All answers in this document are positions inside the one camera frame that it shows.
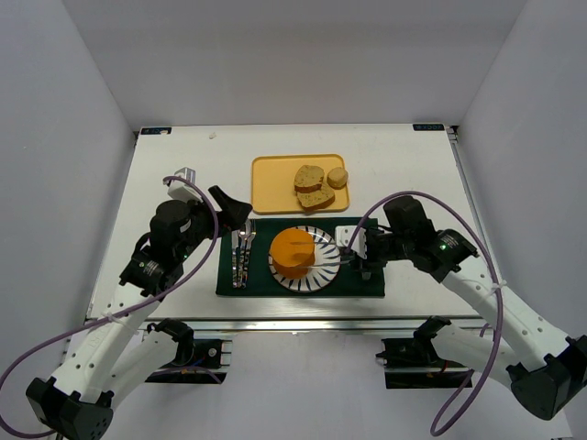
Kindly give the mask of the metal tongs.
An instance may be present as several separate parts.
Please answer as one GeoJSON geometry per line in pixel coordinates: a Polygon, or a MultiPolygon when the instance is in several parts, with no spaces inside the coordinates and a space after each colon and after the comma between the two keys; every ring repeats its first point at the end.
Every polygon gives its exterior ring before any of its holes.
{"type": "Polygon", "coordinates": [[[286,267],[296,269],[313,269],[348,265],[350,257],[334,242],[291,242],[284,246],[286,267]]]}

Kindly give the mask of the round orange bread loaf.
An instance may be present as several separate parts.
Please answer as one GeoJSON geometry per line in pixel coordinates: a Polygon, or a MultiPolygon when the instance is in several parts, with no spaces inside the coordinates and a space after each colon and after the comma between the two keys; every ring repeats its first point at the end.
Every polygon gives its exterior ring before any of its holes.
{"type": "Polygon", "coordinates": [[[286,279],[301,279],[316,262],[314,238],[305,230],[284,229],[271,242],[270,256],[280,275],[286,279]]]}

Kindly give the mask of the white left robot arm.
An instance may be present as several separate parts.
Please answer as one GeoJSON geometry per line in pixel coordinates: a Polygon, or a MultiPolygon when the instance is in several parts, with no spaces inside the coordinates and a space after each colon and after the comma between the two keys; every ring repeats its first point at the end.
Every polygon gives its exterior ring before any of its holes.
{"type": "Polygon", "coordinates": [[[161,294],[177,286],[183,264],[205,240],[245,225],[252,210],[219,187],[209,189],[220,209],[188,192],[161,203],[150,230],[137,241],[129,263],[103,312],[104,323],[48,379],[34,379],[26,395],[38,419],[66,439],[100,439],[114,410],[156,370],[194,362],[194,332],[165,319],[154,325],[130,353],[125,351],[140,326],[159,307],[161,294]]]}

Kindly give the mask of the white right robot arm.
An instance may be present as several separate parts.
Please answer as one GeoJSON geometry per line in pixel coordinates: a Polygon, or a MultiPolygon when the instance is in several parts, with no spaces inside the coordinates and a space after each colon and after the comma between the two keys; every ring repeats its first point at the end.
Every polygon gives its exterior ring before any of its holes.
{"type": "Polygon", "coordinates": [[[336,233],[351,266],[368,275],[390,261],[407,260],[457,294],[493,330],[492,340],[431,317],[414,333],[426,353],[480,371],[508,388],[529,413],[550,420],[586,387],[586,338],[550,324],[500,280],[475,234],[437,230],[420,203],[421,192],[398,192],[379,201],[388,227],[355,226],[336,233]]]}

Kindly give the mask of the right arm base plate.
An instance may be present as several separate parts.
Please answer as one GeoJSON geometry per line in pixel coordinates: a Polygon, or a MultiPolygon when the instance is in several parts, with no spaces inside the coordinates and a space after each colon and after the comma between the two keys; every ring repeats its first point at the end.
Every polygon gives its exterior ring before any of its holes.
{"type": "Polygon", "coordinates": [[[462,383],[470,388],[470,370],[443,359],[432,346],[421,346],[414,338],[386,338],[382,351],[375,355],[384,368],[388,390],[457,389],[462,383]]]}

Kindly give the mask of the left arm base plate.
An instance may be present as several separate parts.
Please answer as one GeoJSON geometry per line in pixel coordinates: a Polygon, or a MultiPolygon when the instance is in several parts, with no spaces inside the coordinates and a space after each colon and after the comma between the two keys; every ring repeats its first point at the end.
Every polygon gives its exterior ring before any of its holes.
{"type": "Polygon", "coordinates": [[[147,383],[220,385],[231,363],[229,339],[195,339],[192,357],[183,364],[169,363],[152,373],[147,383]]]}

